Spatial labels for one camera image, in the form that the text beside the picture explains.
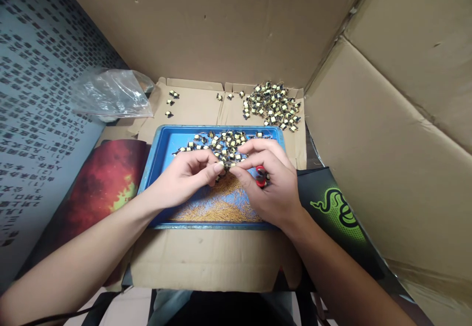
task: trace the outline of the wire cutter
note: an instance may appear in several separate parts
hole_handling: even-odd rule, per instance
[[[266,185],[266,180],[267,180],[267,171],[264,169],[264,166],[259,165],[256,166],[256,184],[260,188],[264,188]]]

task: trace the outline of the right hand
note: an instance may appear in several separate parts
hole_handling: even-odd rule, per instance
[[[238,148],[248,158],[230,172],[237,177],[249,197],[249,203],[265,221],[282,230],[296,224],[305,210],[298,198],[296,169],[276,140],[251,139]],[[270,175],[270,185],[261,189],[247,171],[263,165]]]

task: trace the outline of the blue plastic tray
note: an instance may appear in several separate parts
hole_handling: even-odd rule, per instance
[[[255,135],[257,131],[262,131],[264,135],[270,135],[284,148],[284,136],[278,127],[270,126],[191,126],[191,125],[163,125],[157,128],[154,141],[147,158],[143,178],[139,186],[138,194],[148,188],[159,175],[169,166],[173,160],[172,153],[180,147],[186,147],[192,141],[195,134],[209,131],[220,133],[222,131],[244,131],[246,135]],[[200,201],[206,203],[205,195],[209,187],[203,187],[192,196],[189,201]],[[150,223],[149,228],[153,229],[244,229],[244,230],[267,230],[276,229],[266,222],[207,222],[207,221],[172,221],[169,218],[175,213],[175,208],[169,208],[161,212]]]

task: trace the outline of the razer logo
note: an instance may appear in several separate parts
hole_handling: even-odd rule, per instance
[[[324,202],[310,202],[310,204],[325,214],[328,214],[331,208],[338,211],[339,221],[346,228],[355,228],[358,226],[351,208],[349,208],[348,203],[344,200],[343,194],[336,188],[326,190],[324,193]]]

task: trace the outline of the left hand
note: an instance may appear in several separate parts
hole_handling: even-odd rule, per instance
[[[179,152],[159,178],[142,194],[158,201],[155,209],[178,206],[205,185],[214,186],[224,167],[210,149]]]

